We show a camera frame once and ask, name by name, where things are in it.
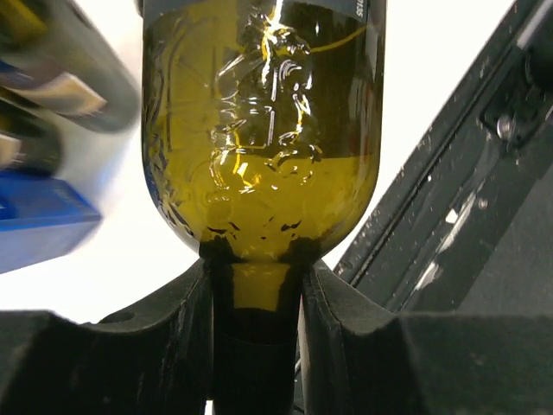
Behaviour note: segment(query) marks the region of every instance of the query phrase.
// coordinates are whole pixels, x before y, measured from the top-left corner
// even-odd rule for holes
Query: white background
[[[142,19],[132,0],[77,1],[138,82]],[[511,3],[388,0],[381,168],[367,214]],[[48,309],[75,322],[96,322],[177,277],[196,256],[172,234],[149,198],[138,125],[114,137],[55,120],[66,132],[61,177],[105,219],[71,254],[0,275],[0,310]],[[352,237],[325,257],[329,265]]]

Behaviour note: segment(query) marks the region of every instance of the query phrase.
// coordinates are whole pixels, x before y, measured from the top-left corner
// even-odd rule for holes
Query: dark bottle
[[[143,164],[213,284],[214,408],[292,408],[302,276],[380,149],[385,2],[145,0]]]
[[[0,2],[0,86],[97,132],[139,113],[130,75],[73,0]]]
[[[55,125],[0,100],[0,170],[51,176],[61,165],[62,150]]]
[[[143,9],[143,5],[144,5],[144,1],[143,0],[135,0],[135,4],[137,6],[137,11],[138,11],[138,14],[141,16],[142,15],[142,9]]]
[[[16,93],[13,93],[12,91],[9,91],[1,87],[0,87],[0,100],[8,102],[10,104],[21,106],[23,108],[32,109],[32,110],[40,108],[40,106],[35,104],[33,101],[29,101],[28,99],[25,99],[21,95],[17,95]]]

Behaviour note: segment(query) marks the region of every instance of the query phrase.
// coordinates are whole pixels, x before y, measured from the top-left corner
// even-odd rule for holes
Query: metal screw
[[[499,117],[497,131],[499,138],[501,138],[502,140],[511,140],[516,128],[517,123],[508,115],[502,115],[501,117]]]

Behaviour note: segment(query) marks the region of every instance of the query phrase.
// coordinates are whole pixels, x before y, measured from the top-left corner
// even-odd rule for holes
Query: black plastic case
[[[553,311],[552,3],[513,4],[338,263],[372,301]]]

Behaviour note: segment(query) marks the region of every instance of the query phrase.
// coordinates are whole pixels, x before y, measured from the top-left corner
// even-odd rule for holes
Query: yellow liquid
[[[144,169],[169,225],[217,269],[216,315],[266,310],[295,327],[294,270],[365,212],[380,143],[375,33],[321,7],[249,0],[193,3],[145,30]]]

